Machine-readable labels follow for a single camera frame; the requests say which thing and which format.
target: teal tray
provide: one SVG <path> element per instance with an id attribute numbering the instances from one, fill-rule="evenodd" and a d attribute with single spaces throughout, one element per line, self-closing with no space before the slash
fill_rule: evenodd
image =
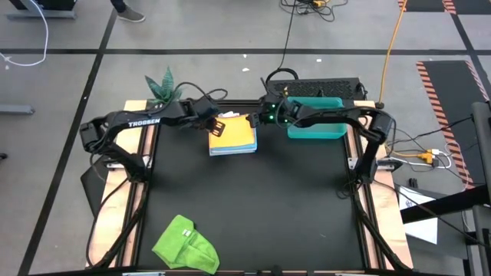
<path id="1" fill-rule="evenodd" d="M 288 97 L 288 101 L 293 100 L 315 109 L 344 107 L 343 101 L 338 97 Z M 346 131 L 348 131 L 346 123 L 318 123 L 305 128 L 290 126 L 288 137 L 292 139 L 338 139 L 345 135 Z"/>

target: stack of books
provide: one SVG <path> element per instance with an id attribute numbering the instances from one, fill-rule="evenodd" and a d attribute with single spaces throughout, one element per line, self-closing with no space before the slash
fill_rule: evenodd
<path id="1" fill-rule="evenodd" d="M 222 136 L 209 134 L 209 155 L 221 156 L 254 153 L 258 148 L 255 128 L 247 120 L 248 114 L 226 113 L 216 118 L 225 124 Z"/>

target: wooden board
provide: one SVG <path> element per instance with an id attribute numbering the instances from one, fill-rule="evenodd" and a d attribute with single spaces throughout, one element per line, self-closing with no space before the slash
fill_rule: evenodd
<path id="1" fill-rule="evenodd" d="M 373 101 L 355 101 L 357 106 L 374 107 Z M 145 108 L 145 100 L 129 100 L 125 106 L 125 110 L 142 110 Z M 151 139 L 153 136 L 154 127 L 150 127 L 147 131 L 147 140 L 143 154 L 150 154 Z M 117 137 L 117 144 L 128 150 L 130 153 L 135 153 L 140 142 L 141 128 L 125 130 Z M 356 157 L 356 148 L 354 143 L 353 130 L 348 127 L 348 142 L 351 149 L 351 156 Z M 381 146 L 377 153 L 377 158 L 385 157 L 385 148 Z M 123 179 L 126 178 L 126 173 L 123 169 L 118 169 L 109 172 L 107 177 L 104 197 L 111 192 Z M 375 179 L 379 182 L 394 186 L 392 175 L 387 171 L 379 171 L 375 175 Z M 138 205 L 141 195 L 141 185 L 138 186 L 135 196 L 134 208 Z M 91 241 L 90 257 L 93 263 L 97 262 L 113 244 L 114 239 L 120 234 L 123 225 L 124 214 L 126 212 L 127 200 L 129 196 L 130 185 L 127 183 L 120 191 L 109 199 L 106 205 L 101 210 L 99 219 L 97 220 L 94 236 Z M 400 217 L 399 205 L 397 203 L 397 195 L 394 191 L 387 187 L 373 184 L 371 186 L 373 196 L 375 214 L 379 231 L 389 244 L 390 248 L 397 254 L 401 261 L 408 267 L 413 267 L 413 262 L 407 246 L 406 234 Z M 364 197 L 363 189 L 359 191 L 362 205 L 366 206 L 366 198 Z M 367 249 L 370 258 L 370 266 L 378 268 L 377 258 L 374 247 L 374 240 L 370 233 L 365 229 L 367 240 Z M 133 244 L 135 239 L 135 231 L 133 230 L 127 239 L 126 254 L 123 258 L 123 265 L 130 265 L 131 256 L 133 254 Z M 390 263 L 386 260 L 387 268 L 391 268 Z"/>

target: black tabletop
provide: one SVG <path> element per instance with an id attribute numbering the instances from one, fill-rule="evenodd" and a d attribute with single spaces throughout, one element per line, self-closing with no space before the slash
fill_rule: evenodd
<path id="1" fill-rule="evenodd" d="M 138 268 L 167 269 L 151 248 L 176 215 L 213 244 L 219 270 L 363 268 L 351 200 L 336 196 L 344 139 L 292 140 L 275 125 L 257 134 L 256 153 L 210 157 L 207 133 L 160 128 Z"/>

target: yellow book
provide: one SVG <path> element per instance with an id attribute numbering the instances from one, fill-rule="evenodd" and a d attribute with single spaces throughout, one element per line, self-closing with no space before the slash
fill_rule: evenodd
<path id="1" fill-rule="evenodd" d="M 216 118 L 225 124 L 222 136 L 209 134 L 209 148 L 246 146 L 255 143 L 255 132 L 247 120 L 248 114 L 230 118 Z"/>

